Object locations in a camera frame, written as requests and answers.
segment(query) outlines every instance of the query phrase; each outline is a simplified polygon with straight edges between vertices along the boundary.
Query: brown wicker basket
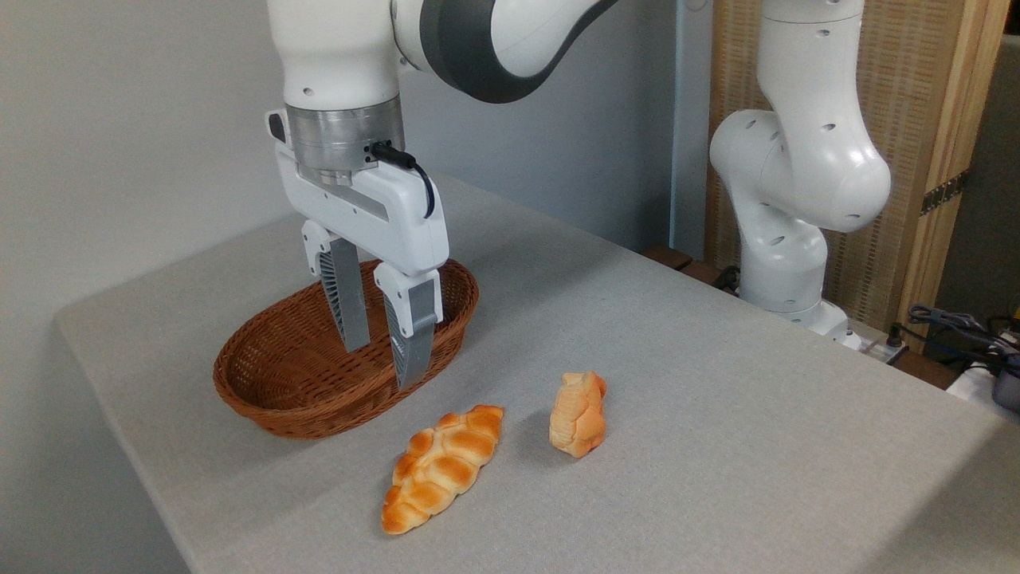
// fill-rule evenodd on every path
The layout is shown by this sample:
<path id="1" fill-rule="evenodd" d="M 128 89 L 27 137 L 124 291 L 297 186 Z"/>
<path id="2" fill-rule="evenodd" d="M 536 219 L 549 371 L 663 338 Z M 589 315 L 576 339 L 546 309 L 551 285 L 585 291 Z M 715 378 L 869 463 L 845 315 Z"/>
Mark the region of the brown wicker basket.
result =
<path id="1" fill-rule="evenodd" d="M 239 415 L 277 436 L 315 439 L 364 424 L 425 384 L 460 351 L 478 302 L 478 283 L 453 259 L 440 267 L 444 321 L 421 382 L 397 387 L 382 294 L 372 281 L 378 261 L 361 263 L 371 343 L 347 353 L 315 282 L 259 313 L 223 346 L 212 378 Z"/>

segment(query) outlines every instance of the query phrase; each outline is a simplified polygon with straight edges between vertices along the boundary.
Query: gray wall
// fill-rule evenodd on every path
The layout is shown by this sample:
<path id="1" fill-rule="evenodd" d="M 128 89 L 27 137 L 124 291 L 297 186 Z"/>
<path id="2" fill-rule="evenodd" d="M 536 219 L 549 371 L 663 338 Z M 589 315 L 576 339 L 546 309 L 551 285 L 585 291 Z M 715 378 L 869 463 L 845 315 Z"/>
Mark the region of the gray wall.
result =
<path id="1" fill-rule="evenodd" d="M 290 211 L 261 125 L 282 82 L 264 11 L 0 0 L 2 572 L 185 570 L 52 320 Z M 663 241 L 673 21 L 621 0 L 507 106 L 407 77 L 411 150 L 625 246 Z"/>

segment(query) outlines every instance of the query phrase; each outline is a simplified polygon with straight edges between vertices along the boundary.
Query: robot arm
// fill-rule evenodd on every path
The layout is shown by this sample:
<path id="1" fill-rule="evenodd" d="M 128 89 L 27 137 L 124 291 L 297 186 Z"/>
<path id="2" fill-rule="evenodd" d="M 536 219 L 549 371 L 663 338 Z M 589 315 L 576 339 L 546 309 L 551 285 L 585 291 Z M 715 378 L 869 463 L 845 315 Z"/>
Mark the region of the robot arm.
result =
<path id="1" fill-rule="evenodd" d="M 859 229 L 889 193 L 857 98 L 863 10 L 864 0 L 763 0 L 758 82 L 774 111 L 731 114 L 710 152 L 741 230 L 741 299 L 850 347 L 846 314 L 821 300 L 819 227 Z"/>
<path id="2" fill-rule="evenodd" d="M 549 77 L 574 39 L 616 0 L 394 0 L 397 44 L 417 68 L 490 103 Z"/>
<path id="3" fill-rule="evenodd" d="M 268 0 L 285 109 L 267 115 L 276 159 L 348 351 L 369 343 L 357 249 L 387 307 L 401 388 L 419 381 L 443 320 L 449 256 L 435 184 L 404 153 L 398 74 L 430 71 L 487 102 L 534 91 L 616 0 Z"/>

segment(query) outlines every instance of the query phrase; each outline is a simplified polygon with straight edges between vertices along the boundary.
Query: bread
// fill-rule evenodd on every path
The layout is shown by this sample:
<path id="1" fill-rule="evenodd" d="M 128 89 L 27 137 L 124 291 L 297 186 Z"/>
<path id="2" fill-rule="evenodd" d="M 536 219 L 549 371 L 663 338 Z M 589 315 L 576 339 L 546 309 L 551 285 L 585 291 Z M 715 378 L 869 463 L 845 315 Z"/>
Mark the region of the bread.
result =
<path id="1" fill-rule="evenodd" d="M 382 530 L 403 534 L 421 526 L 466 492 L 492 460 L 502 424 L 503 409 L 478 405 L 412 436 L 382 502 Z"/>
<path id="2" fill-rule="evenodd" d="M 602 445 L 606 436 L 603 397 L 606 381 L 594 371 L 564 374 L 549 418 L 549 442 L 575 459 Z"/>

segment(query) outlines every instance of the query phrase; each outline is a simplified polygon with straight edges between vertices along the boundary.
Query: bread loaf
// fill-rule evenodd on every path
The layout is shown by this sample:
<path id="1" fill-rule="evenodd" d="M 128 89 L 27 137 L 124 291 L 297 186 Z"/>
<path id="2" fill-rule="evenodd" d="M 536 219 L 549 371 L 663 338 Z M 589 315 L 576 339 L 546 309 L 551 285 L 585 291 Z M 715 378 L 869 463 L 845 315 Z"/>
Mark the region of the bread loaf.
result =
<path id="1" fill-rule="evenodd" d="M 606 436 L 602 415 L 605 396 L 606 381 L 594 371 L 564 374 L 549 418 L 549 442 L 575 459 L 602 445 Z"/>
<path id="2" fill-rule="evenodd" d="M 478 405 L 412 436 L 382 502 L 382 530 L 403 534 L 421 526 L 466 492 L 492 460 L 502 424 L 503 409 Z"/>

